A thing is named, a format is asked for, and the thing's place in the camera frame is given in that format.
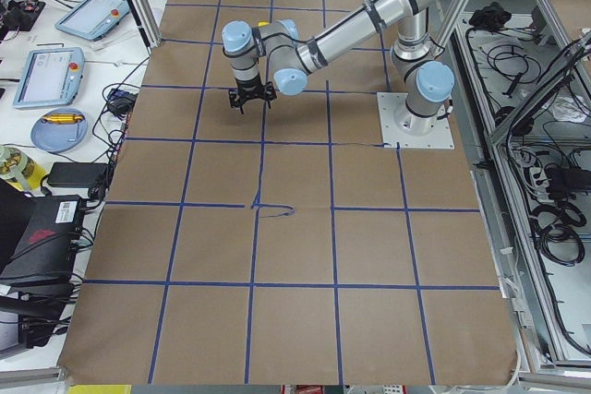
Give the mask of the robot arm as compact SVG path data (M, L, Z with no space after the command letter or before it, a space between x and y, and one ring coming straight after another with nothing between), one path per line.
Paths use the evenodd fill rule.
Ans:
M223 53L236 87L228 93L233 108L248 101L271 102L277 93L295 96L308 78L347 51L391 25L398 36L392 61L408 93L394 113L406 133L423 136L435 125L454 85L451 69L434 59L428 33L428 7L435 0L365 0L339 22L301 41L290 19L252 27L235 20L223 27Z

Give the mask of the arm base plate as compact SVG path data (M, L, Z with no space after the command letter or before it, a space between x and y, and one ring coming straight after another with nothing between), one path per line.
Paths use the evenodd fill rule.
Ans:
M406 93L379 92L382 144L391 149L454 149L443 107L431 117L418 117L406 107Z

